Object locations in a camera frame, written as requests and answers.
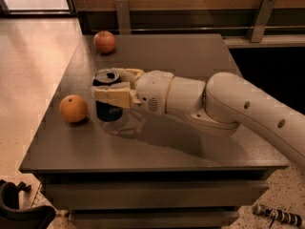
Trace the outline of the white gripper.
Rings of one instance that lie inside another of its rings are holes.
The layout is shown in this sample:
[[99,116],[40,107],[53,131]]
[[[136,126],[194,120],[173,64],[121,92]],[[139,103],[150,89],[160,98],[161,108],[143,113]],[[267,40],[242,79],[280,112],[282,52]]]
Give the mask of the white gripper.
[[119,74],[121,83],[110,86],[92,86],[91,95],[95,101],[123,109],[141,104],[141,108],[155,115],[165,113],[166,99],[174,75],[168,72],[141,69],[113,68]]

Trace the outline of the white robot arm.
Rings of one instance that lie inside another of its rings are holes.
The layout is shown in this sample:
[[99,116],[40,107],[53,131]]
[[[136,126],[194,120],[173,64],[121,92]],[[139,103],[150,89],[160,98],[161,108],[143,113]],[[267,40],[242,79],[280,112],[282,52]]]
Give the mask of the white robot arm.
[[138,107],[213,135],[231,135],[243,125],[305,168],[305,116],[233,73],[208,81],[162,71],[102,69],[93,75],[91,95],[100,119],[115,121],[116,109]]

